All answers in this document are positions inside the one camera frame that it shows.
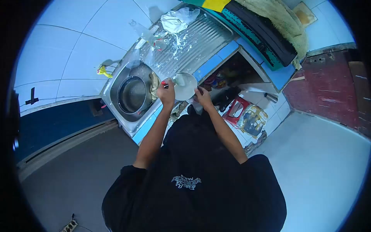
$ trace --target black t-shirt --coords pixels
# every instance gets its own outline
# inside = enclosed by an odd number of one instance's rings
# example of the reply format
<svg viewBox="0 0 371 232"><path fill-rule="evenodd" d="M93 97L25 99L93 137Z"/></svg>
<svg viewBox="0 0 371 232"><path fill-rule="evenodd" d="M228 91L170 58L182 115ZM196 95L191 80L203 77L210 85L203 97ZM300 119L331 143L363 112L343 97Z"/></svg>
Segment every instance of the black t-shirt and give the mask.
<svg viewBox="0 0 371 232"><path fill-rule="evenodd" d="M239 164L210 120L184 115L148 170L122 168L102 212L112 232L280 231L286 203L266 156Z"/></svg>

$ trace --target red plastic stool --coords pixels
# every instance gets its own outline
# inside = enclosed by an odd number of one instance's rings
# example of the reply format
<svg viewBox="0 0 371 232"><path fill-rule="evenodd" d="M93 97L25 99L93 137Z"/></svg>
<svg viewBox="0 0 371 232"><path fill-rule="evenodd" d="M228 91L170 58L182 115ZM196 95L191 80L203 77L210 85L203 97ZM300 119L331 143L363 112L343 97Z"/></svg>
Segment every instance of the red plastic stool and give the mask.
<svg viewBox="0 0 371 232"><path fill-rule="evenodd" d="M236 104L237 102L239 102L239 103L242 105L243 109L242 109L240 115L239 115L237 118L235 118L235 117L229 116L229 114L231 113L233 107L235 106L235 104ZM251 104L252 104L251 102L248 102L248 101L246 101L245 99L243 99L242 97L238 96L238 97L237 97L236 99L234 99L234 101L232 102L232 105L229 107L228 112L227 112L226 114L223 115L223 119L226 120L227 122L229 122L230 124L232 124L233 126L238 127L238 126L237 126L237 122L238 122L238 120L239 120L240 117L242 116L242 113L245 111L245 109L246 109L249 105L251 105Z"/></svg>

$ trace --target plastic bottle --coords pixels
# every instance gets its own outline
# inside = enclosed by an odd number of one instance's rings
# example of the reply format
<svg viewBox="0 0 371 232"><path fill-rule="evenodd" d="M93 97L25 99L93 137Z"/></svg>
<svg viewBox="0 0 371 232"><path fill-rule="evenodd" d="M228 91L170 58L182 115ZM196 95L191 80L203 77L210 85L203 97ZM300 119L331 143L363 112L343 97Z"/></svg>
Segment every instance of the plastic bottle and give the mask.
<svg viewBox="0 0 371 232"><path fill-rule="evenodd" d="M140 23L137 23L136 21L132 20L129 23L134 31L141 37L142 39L147 40L147 42L154 48L156 48L159 51L165 50L167 47L166 42L161 36L154 36L147 28L145 28Z"/></svg>

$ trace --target right hand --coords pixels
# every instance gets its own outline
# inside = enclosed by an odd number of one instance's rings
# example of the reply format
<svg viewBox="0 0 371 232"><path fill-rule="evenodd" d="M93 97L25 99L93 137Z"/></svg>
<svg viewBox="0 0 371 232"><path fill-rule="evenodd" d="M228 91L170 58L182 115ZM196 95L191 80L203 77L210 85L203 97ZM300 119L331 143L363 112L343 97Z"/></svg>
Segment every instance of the right hand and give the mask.
<svg viewBox="0 0 371 232"><path fill-rule="evenodd" d="M211 101L210 93L200 86L199 88L202 90L203 94L201 94L198 88L194 89L194 92L197 95L198 102L204 107L206 111L214 109L214 104Z"/></svg>

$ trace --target left hand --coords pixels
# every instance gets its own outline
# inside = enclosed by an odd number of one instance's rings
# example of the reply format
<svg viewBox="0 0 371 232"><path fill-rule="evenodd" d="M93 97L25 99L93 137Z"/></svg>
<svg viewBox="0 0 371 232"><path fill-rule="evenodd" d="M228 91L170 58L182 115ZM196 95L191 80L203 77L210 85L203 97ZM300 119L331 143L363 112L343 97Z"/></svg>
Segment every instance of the left hand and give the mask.
<svg viewBox="0 0 371 232"><path fill-rule="evenodd" d="M175 103L174 84L171 80L168 81L169 88L165 89L163 84L157 89L157 96L160 98L164 108L172 110Z"/></svg>

